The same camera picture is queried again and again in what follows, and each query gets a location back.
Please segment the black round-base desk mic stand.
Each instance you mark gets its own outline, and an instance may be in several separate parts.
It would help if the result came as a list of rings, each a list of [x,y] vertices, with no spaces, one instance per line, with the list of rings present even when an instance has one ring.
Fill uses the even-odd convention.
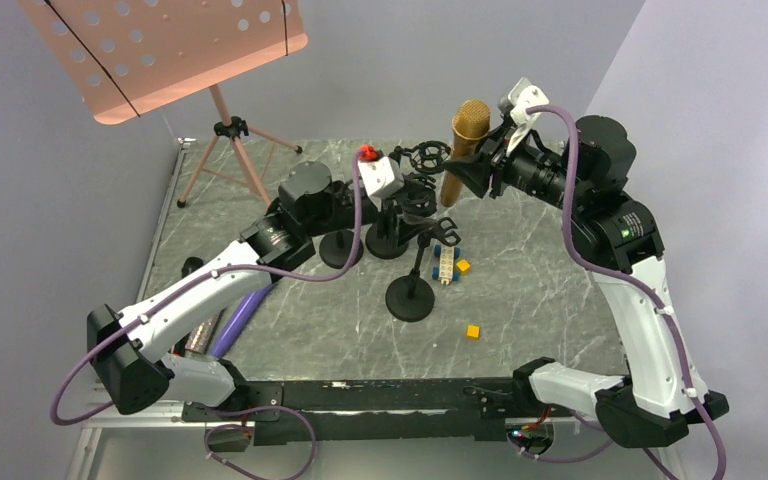
[[[352,230],[339,230],[325,234],[319,245],[319,256],[325,265],[342,269],[350,257],[354,245]]]

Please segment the gold microphone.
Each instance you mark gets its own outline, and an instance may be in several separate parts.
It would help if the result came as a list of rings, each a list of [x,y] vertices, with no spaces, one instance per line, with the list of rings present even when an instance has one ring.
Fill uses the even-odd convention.
[[[453,141],[450,160],[471,155],[475,146],[490,129],[490,108],[478,99],[465,101],[453,116],[451,126]],[[458,200],[462,182],[451,173],[443,176],[440,202],[443,207],[452,207]]]

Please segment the purple mic black stand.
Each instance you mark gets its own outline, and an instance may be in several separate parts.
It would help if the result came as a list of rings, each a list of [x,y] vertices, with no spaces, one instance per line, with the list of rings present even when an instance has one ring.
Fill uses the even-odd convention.
[[[379,259],[398,258],[410,240],[431,224],[436,211],[436,180],[421,173],[408,174],[405,184],[382,200],[365,236],[366,249]]]

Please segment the purple microphone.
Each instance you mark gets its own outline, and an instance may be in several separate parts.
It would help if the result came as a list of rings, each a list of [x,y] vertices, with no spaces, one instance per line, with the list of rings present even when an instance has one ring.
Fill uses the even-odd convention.
[[[230,351],[242,334],[249,320],[257,312],[258,308],[273,288],[273,285],[269,285],[247,294],[241,300],[237,308],[230,315],[227,324],[214,340],[208,353],[209,356],[222,358]]]

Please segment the black microphone with orange end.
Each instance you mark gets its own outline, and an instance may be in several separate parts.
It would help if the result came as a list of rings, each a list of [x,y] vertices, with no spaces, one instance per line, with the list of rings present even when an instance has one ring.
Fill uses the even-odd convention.
[[[186,258],[181,267],[181,278],[186,278],[187,276],[198,271],[203,266],[204,261],[199,257],[190,256]]]

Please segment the rhinestone silver microphone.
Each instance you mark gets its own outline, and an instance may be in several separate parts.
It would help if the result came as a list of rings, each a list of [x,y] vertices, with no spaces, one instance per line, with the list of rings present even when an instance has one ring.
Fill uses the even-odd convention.
[[[219,324],[217,315],[201,322],[188,336],[184,349],[187,352],[205,354]]]

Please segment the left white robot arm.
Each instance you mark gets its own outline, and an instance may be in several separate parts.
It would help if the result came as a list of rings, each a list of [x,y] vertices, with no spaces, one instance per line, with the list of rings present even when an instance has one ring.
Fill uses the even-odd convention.
[[[316,237],[354,232],[350,256],[357,256],[357,232],[375,221],[376,203],[404,184],[388,157],[357,160],[349,184],[335,181],[321,162],[298,165],[280,184],[265,214],[214,259],[160,293],[120,311],[104,305],[88,323],[88,358],[122,415],[160,400],[190,401],[232,420],[250,404],[250,387],[226,360],[194,360],[171,348],[233,300],[283,278],[314,281],[298,268],[315,254]]]

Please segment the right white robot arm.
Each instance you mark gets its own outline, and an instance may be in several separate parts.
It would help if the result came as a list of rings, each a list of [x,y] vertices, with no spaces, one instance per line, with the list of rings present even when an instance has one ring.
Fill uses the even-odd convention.
[[[667,447],[726,414],[728,401],[706,386],[664,322],[664,244],[651,211],[624,190],[636,157],[626,129],[598,115],[576,128],[572,244],[608,302],[629,372],[593,374],[542,357],[515,370],[512,402],[529,416],[547,405],[593,416],[625,448]]]

